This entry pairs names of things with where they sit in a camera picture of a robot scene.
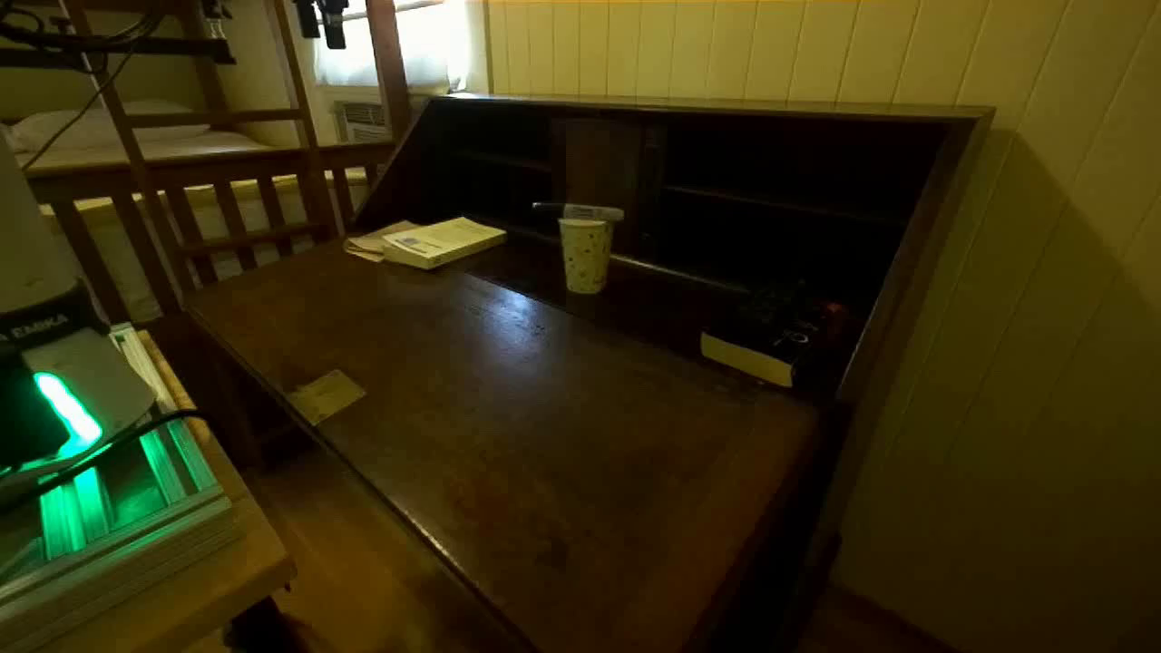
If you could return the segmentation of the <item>white dotted paper cup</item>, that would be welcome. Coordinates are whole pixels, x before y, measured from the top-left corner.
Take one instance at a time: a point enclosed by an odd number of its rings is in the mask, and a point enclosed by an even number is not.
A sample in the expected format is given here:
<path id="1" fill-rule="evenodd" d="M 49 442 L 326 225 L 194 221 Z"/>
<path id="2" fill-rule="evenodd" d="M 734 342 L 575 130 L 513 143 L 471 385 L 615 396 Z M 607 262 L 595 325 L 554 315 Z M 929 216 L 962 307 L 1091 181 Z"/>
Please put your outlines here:
<path id="1" fill-rule="evenodd" d="M 599 292 L 607 286 L 615 229 L 599 216 L 564 216 L 564 268 L 571 292 Z"/>

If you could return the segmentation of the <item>grey black-capped marker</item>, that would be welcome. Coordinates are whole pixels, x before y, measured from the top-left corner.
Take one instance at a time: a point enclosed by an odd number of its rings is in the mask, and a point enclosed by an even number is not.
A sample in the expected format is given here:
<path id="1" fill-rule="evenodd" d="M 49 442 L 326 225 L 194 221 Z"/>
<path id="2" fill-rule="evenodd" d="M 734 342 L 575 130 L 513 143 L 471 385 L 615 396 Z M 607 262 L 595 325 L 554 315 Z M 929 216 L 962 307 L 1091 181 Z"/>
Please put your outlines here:
<path id="1" fill-rule="evenodd" d="M 554 200 L 534 200 L 534 216 L 560 221 L 560 216 L 586 216 L 586 221 L 625 221 L 625 205 L 607 204 L 554 204 Z"/>

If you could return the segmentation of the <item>white paperback book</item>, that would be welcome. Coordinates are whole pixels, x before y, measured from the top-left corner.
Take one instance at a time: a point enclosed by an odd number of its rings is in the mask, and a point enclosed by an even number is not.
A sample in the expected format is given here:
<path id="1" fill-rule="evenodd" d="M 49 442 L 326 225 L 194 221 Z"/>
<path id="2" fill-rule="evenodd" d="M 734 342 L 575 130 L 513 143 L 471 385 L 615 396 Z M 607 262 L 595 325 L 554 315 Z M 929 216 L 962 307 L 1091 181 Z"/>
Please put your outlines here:
<path id="1" fill-rule="evenodd" d="M 504 229 L 446 216 L 386 237 L 386 254 L 411 268 L 444 268 L 451 262 L 482 254 L 504 238 Z"/>

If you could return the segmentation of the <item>dark wooden secretary desk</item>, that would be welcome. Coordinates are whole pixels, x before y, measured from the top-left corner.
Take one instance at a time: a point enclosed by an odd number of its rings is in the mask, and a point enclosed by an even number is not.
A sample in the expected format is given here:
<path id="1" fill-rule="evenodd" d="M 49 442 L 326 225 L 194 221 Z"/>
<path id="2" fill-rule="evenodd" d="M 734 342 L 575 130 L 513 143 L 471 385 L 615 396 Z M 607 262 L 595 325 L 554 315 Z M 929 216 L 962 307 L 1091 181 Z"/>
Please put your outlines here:
<path id="1" fill-rule="evenodd" d="M 986 118 L 925 106 L 436 96 L 359 216 L 474 216 L 500 247 L 438 273 L 326 244 L 194 297 L 478 624 L 537 653 L 791 644 L 831 558 L 821 507 L 899 360 Z M 534 200 L 625 205 L 607 286 L 571 292 Z M 854 310 L 827 396 L 699 355 L 699 329 L 804 280 Z"/>

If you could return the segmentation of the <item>black box with white label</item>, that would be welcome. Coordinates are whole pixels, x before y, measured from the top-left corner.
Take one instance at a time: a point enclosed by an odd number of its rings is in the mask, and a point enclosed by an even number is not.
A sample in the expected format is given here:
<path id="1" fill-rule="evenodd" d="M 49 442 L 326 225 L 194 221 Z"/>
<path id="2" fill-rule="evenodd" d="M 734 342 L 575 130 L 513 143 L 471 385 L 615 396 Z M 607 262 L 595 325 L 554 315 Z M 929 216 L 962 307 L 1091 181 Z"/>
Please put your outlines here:
<path id="1" fill-rule="evenodd" d="M 804 280 L 748 292 L 699 329 L 699 355 L 800 396 L 827 396 L 849 350 L 854 310 Z"/>

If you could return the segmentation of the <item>small tan sticky note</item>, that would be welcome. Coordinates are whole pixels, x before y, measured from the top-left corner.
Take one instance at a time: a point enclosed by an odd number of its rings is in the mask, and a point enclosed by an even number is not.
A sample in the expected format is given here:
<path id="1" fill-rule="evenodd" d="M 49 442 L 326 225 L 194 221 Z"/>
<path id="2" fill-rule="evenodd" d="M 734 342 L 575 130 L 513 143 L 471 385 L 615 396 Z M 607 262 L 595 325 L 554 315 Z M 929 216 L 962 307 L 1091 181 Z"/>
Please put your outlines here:
<path id="1" fill-rule="evenodd" d="M 289 407 L 307 419 L 322 425 L 368 396 L 345 371 L 326 371 L 317 381 L 289 393 Z"/>

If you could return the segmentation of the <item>light wooden side table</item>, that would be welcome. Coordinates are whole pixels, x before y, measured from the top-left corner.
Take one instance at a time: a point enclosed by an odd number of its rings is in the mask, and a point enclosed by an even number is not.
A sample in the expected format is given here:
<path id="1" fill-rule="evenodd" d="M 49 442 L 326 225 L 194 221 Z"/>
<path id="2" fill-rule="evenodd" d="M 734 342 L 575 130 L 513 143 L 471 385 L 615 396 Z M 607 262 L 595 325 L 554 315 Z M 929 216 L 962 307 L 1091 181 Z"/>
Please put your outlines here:
<path id="1" fill-rule="evenodd" d="M 145 350 L 161 371 L 165 387 L 182 407 L 195 411 L 149 337 Z M 205 413 L 194 425 L 194 434 L 230 489 L 230 532 L 185 561 L 161 561 L 149 553 L 149 569 L 140 575 L 92 575 L 88 582 L 56 587 L 33 602 L 0 602 L 5 653 L 182 649 L 295 575 L 288 549 L 264 522 L 236 466 L 226 459 Z"/>

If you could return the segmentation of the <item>green-lit electronics box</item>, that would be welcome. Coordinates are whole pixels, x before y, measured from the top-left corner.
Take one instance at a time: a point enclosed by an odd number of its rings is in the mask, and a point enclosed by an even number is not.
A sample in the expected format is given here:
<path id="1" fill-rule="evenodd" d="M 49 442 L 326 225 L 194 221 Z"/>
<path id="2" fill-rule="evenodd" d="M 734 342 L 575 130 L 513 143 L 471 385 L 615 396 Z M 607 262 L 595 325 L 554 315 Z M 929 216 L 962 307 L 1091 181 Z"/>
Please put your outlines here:
<path id="1" fill-rule="evenodd" d="M 140 575 L 230 532 L 230 489 L 145 350 L 115 322 L 5 355 L 0 602 Z"/>

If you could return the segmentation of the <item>wooden bunk bed frame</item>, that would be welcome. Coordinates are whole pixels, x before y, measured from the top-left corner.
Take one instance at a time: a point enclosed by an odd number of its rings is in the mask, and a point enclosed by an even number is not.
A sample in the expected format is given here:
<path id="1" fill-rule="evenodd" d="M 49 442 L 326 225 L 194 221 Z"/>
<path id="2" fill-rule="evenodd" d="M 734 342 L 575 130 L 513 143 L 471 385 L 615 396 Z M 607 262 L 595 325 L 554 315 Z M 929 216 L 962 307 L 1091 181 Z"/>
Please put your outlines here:
<path id="1" fill-rule="evenodd" d="M 24 175 L 38 200 L 63 225 L 81 268 L 93 284 L 99 306 L 114 320 L 130 307 L 114 284 L 107 256 L 84 233 L 81 205 L 109 200 L 145 284 L 165 315 L 222 280 L 222 268 L 249 273 L 326 244 L 357 225 L 351 181 L 373 186 L 393 150 L 322 143 L 307 114 L 306 76 L 289 32 L 319 32 L 326 15 L 317 0 L 263 0 L 272 12 L 272 39 L 289 84 L 284 108 L 230 108 L 217 65 L 230 65 L 230 44 L 209 32 L 194 0 L 56 0 L 58 39 L 92 76 L 93 96 L 114 118 L 119 159 L 109 164 L 45 164 Z M 114 79 L 114 56 L 178 54 L 194 56 L 205 84 L 200 112 L 130 112 Z M 149 154 L 140 130 L 200 125 L 205 133 L 236 133 L 242 122 L 289 122 L 295 150 L 240 150 Z"/>

